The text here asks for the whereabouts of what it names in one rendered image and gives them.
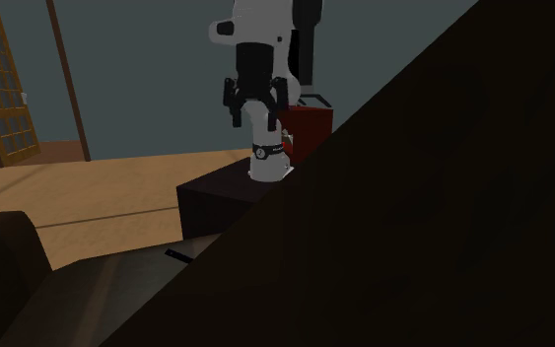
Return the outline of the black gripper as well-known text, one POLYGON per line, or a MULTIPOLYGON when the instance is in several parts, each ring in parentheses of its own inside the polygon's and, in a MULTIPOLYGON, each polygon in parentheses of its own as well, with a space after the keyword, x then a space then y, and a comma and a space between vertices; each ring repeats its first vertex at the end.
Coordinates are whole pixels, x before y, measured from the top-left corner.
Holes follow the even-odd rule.
POLYGON ((234 127, 242 126, 242 107, 245 100, 258 100, 268 109, 267 130, 277 128, 279 112, 289 107, 288 82, 283 77, 273 78, 274 47, 259 42, 236 45, 238 78, 224 81, 223 105, 229 109, 234 127))

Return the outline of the dark red box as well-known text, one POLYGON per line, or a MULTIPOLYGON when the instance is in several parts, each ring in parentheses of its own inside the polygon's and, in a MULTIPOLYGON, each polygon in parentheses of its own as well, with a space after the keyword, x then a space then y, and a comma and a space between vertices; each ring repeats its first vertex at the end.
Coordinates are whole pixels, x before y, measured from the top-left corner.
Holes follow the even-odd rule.
POLYGON ((279 112, 282 142, 292 165, 301 163, 332 133, 333 110, 291 106, 279 112))

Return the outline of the dark robot stand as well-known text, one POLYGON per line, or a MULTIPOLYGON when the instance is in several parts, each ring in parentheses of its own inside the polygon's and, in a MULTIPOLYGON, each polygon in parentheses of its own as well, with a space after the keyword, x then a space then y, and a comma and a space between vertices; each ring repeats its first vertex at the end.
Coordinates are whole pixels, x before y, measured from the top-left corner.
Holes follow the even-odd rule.
POLYGON ((251 179, 249 169, 245 157, 176 187, 185 240, 224 233, 278 185, 251 179))

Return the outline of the small black pen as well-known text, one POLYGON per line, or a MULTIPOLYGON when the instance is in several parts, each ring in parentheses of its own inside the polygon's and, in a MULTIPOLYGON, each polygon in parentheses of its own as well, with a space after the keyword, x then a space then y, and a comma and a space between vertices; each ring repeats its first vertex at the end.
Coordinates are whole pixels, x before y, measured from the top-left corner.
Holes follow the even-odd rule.
POLYGON ((174 259, 176 259, 176 260, 178 260, 178 261, 181 261, 181 262, 183 262, 183 263, 186 263, 186 264, 191 263, 191 262, 193 261, 193 258, 192 258, 192 257, 190 257, 190 256, 188 256, 188 255, 185 255, 185 254, 183 254, 183 253, 180 253, 180 252, 178 252, 178 251, 175 251, 175 250, 173 250, 173 249, 171 249, 171 248, 167 248, 167 249, 166 249, 165 255, 167 255, 167 256, 169 256, 169 257, 172 257, 172 258, 174 258, 174 259))

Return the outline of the brown wooden post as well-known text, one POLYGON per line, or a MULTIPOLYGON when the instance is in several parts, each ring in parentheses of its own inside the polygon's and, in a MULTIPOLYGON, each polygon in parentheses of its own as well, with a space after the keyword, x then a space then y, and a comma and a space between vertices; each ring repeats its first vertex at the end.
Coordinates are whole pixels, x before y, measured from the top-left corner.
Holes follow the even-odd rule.
POLYGON ((68 93, 72 113, 74 116, 74 121, 77 128, 77 133, 81 144, 84 160, 86 162, 90 162, 92 160, 92 157, 91 157, 89 145, 87 142, 85 127, 83 124, 83 120, 82 120, 82 116, 81 116, 81 112, 78 104, 78 99, 74 88, 74 83, 73 83, 69 61, 65 50, 63 37, 61 34, 60 25, 57 18, 54 0, 44 0, 44 1, 45 1, 47 13, 48 13, 49 21, 51 24, 55 45, 57 48, 57 52, 58 52, 58 56, 59 56, 59 60, 62 68, 62 73, 66 84, 66 90, 68 93))

